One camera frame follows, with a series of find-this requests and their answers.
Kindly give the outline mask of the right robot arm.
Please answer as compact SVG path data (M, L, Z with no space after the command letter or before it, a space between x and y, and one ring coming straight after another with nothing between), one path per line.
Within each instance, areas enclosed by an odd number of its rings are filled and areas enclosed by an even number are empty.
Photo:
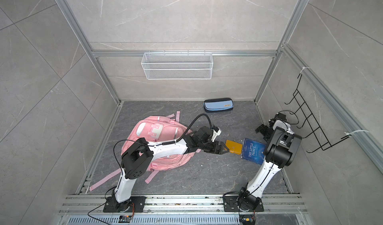
M242 211L256 210L271 179L293 162L302 142L302 137L292 130L283 112L269 120L267 130L262 134L267 142L263 163L256 176L239 192L237 204Z

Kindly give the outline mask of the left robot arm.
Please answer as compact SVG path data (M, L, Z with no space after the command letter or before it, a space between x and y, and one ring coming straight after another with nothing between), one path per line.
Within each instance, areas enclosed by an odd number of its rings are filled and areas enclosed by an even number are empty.
M212 129L203 126L197 132L185 133L180 138L169 141L147 142L145 138L137 139L121 156L121 175L114 190L115 200L117 203L130 200L136 180L147 171L154 160L188 154L199 149L211 154L228 153L229 148L225 143L216 140L220 133L216 126Z

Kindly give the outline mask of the pink school backpack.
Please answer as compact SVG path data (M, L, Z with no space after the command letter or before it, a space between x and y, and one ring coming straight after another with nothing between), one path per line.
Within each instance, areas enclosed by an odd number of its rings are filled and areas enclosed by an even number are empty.
M120 178L121 170L116 159L121 160L121 155L135 140L145 138L147 142L164 142L178 139L187 127L179 122L180 113L169 116L152 115L139 121L132 129L124 141L110 139L104 149L104 153L98 163L98 167L92 178L92 185L88 189L89 194L101 194L107 189L116 186ZM137 179L133 193L152 193L154 185L161 184L160 179L165 174L177 172L190 162L190 160L201 152L200 149L187 154L167 155L151 162L146 173Z

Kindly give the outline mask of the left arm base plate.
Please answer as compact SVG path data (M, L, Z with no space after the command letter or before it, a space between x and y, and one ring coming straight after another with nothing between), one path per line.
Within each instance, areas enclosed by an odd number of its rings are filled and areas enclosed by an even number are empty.
M145 206L146 197L132 196L125 202L118 203L114 196L108 197L103 208L104 213L142 213Z

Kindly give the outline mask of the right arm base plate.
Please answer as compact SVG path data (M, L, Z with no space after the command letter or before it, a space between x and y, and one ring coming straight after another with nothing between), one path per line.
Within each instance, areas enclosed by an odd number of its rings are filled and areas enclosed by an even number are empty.
M263 202L254 196L238 197L238 194L227 194L222 196L225 212L263 212Z

